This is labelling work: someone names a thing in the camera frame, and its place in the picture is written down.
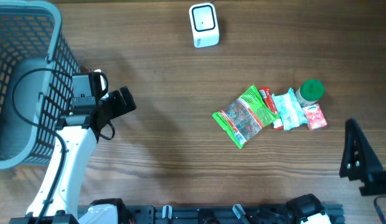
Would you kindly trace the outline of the red Kleenex tissue pack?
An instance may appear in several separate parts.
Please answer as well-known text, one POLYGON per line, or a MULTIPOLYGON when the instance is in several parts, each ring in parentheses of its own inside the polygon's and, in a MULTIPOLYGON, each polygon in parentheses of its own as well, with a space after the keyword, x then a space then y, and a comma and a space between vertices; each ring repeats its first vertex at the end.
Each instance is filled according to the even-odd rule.
POLYGON ((315 130, 327 126, 327 121, 321 111, 319 104, 309 105, 303 108, 304 114, 308 120, 309 130, 315 130))

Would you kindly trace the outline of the mint green wipes pack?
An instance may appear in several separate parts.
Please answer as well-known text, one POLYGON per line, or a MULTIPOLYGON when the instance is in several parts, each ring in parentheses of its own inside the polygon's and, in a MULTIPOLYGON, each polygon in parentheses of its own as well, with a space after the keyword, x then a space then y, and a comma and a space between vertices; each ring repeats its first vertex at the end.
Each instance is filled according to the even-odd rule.
POLYGON ((283 95, 272 94, 271 97, 278 110, 285 131, 297 128, 302 124, 308 124, 308 119, 301 105, 298 103, 292 88, 283 95))

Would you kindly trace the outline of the green lid jar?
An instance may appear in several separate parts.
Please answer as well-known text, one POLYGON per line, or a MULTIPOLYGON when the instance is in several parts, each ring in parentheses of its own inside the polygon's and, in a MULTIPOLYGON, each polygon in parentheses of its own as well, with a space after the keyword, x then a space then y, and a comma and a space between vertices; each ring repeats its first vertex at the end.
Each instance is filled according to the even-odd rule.
POLYGON ((306 80, 296 91, 301 107, 315 104, 325 94, 325 87, 319 80, 306 80))

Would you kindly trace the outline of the green snack bag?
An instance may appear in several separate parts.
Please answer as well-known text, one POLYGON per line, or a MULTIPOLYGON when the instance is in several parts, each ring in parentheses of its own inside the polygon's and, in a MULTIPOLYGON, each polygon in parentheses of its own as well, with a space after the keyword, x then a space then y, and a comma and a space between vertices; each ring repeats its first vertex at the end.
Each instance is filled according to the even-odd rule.
POLYGON ((255 121, 261 128, 270 125, 280 118, 280 116, 272 112, 263 101, 257 87, 252 85, 238 100, 248 109, 249 113, 254 117, 255 121))

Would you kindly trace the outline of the clear gummy candy bag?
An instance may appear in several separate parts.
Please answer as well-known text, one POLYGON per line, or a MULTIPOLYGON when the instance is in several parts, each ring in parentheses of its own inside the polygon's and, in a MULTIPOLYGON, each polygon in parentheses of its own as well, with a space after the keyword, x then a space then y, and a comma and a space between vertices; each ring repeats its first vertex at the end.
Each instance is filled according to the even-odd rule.
POLYGON ((212 117, 239 149, 263 129, 262 122, 242 98, 215 112, 212 117))

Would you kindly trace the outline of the red candy bar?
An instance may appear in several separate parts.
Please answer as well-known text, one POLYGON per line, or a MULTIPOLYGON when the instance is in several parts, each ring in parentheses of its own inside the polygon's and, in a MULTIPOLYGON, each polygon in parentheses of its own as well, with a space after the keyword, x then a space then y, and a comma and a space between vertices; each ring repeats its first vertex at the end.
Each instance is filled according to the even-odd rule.
MULTIPOLYGON (((268 107, 268 109, 272 112, 274 112, 275 114, 278 114, 278 110, 276 108, 276 105, 271 97, 271 92, 270 92, 270 89, 268 86, 264 86, 264 87, 261 87, 258 89, 264 103, 266 104, 266 106, 268 107)), ((281 120, 281 118, 278 118, 277 120, 275 120, 273 122, 273 128, 274 129, 278 129, 278 130, 282 130, 283 129, 283 122, 281 120)))

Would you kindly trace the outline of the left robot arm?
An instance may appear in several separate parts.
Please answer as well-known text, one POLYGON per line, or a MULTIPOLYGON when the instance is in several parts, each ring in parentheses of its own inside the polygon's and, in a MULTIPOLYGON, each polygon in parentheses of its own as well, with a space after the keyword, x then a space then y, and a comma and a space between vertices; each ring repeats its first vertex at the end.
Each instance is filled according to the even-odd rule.
POLYGON ((71 76, 72 96, 54 129, 55 147, 44 180, 23 217, 10 223, 78 223, 78 198, 88 161, 111 121, 136 109, 128 89, 108 90, 101 70, 71 76))

